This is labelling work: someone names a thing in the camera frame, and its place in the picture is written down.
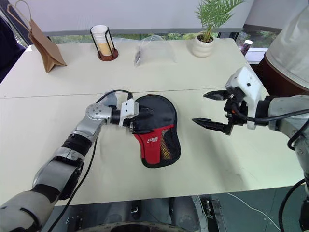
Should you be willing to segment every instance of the white pot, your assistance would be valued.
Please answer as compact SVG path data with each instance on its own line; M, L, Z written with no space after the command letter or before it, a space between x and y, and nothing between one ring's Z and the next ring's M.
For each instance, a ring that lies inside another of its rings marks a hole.
M214 40L210 43L205 43L197 39L193 40L192 53L197 57L207 57L212 53L214 47Z

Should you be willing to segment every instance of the clear plastic bag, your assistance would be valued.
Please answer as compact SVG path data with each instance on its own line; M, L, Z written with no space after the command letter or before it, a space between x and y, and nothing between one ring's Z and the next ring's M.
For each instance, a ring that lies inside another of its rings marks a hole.
M141 40L137 47L134 66L140 65L169 65L176 63L172 46L161 36L151 35Z

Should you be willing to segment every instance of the printed logo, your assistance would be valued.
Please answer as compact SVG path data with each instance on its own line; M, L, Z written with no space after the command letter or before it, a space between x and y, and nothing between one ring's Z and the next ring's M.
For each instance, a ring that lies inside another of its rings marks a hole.
M153 143L158 142L158 136L147 140L147 143L150 143L150 142L153 142Z

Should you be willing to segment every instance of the wooden coaster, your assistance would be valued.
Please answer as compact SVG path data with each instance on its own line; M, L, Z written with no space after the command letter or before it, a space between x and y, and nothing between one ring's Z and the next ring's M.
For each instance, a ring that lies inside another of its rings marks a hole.
M116 59L117 57L118 57L118 51L117 51L117 49L112 49L112 54L113 54L113 57L112 57L112 55L110 55L110 56L104 56L104 55L102 55L102 53L101 53L101 51L98 53L98 58L100 59L100 60L103 60L103 61L111 61L111 60L114 60L114 59Z

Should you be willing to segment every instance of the paper bag handle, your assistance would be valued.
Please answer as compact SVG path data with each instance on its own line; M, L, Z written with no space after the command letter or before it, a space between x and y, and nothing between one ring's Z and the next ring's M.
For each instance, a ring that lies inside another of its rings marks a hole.
M20 10L18 9L18 7L17 7L17 4L18 4L20 1L24 2L24 3L27 5L28 9L29 9L29 14L30 14L30 20L29 20L29 21L27 20L27 18L24 16L24 14L21 13L21 11L20 11ZM12 14L12 12L10 11L10 6L12 6L15 10L17 10L17 11L19 12L19 14L26 20L26 22L28 23L28 26L29 26L29 27L26 27L24 23L22 23L21 21L19 21L19 20ZM30 28L30 21L32 20L32 16L31 16L31 10L30 10L30 7L29 7L28 3L26 3L26 2L23 1L23 0L18 0L18 1L15 3L15 5L8 4L6 11L7 11L7 12L8 12L20 25L22 25L27 31L30 31L29 28Z

